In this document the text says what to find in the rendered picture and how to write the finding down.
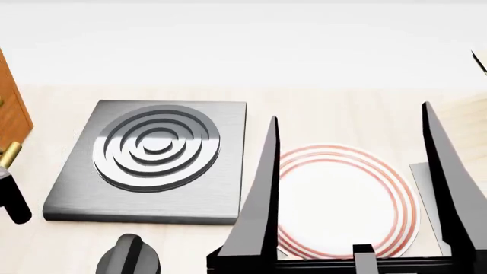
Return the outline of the white plate with red rings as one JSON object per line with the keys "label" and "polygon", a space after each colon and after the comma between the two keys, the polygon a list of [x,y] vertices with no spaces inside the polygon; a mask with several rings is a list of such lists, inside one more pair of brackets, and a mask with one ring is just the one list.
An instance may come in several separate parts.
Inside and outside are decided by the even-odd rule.
{"label": "white plate with red rings", "polygon": [[348,145],[305,145],[282,154],[278,247],[290,257],[348,259],[356,244],[398,257],[419,232],[411,184],[386,161]]}

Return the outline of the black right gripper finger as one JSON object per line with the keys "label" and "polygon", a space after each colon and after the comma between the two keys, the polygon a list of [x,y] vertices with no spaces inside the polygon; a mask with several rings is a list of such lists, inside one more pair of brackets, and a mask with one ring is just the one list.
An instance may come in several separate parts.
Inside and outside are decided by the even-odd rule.
{"label": "black right gripper finger", "polygon": [[487,257],[487,198],[430,102],[422,104],[422,130],[443,241],[462,257]]}
{"label": "black right gripper finger", "polygon": [[279,210],[278,118],[269,123],[253,184],[219,256],[275,256]]}

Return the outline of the black ridged round knob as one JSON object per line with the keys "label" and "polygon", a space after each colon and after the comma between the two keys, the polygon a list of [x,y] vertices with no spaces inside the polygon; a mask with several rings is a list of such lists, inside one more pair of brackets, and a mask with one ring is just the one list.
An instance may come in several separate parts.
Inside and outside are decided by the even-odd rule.
{"label": "black ridged round knob", "polygon": [[137,234],[123,234],[97,264],[95,274],[161,274],[158,254]]}

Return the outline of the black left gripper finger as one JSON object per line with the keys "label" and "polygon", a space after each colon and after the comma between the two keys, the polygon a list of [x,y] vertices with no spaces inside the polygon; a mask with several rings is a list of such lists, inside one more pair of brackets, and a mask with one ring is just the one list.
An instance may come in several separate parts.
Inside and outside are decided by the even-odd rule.
{"label": "black left gripper finger", "polygon": [[0,166],[0,207],[4,207],[11,220],[22,225],[32,218],[32,213],[11,173]]}

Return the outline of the brown wooden cabinet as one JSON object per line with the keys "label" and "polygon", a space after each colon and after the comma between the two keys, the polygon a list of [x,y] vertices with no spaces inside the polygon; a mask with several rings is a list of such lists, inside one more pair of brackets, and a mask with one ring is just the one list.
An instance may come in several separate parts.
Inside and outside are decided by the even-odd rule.
{"label": "brown wooden cabinet", "polygon": [[0,49],[0,151],[12,142],[23,143],[33,122]]}

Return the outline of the dark thin edged object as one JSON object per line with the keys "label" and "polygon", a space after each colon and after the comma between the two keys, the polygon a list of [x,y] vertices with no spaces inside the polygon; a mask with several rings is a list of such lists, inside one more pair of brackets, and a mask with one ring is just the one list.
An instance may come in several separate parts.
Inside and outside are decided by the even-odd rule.
{"label": "dark thin edged object", "polygon": [[476,64],[481,68],[484,75],[487,76],[487,68],[481,63],[480,59],[476,56],[476,54],[471,50],[472,57],[476,61]]}

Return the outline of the grey metal stove burner plate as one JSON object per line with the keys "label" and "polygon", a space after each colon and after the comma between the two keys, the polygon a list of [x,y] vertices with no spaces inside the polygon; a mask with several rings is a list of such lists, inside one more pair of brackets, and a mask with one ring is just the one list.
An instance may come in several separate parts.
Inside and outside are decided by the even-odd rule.
{"label": "grey metal stove burner plate", "polygon": [[43,205],[48,221],[232,225],[245,102],[101,100]]}

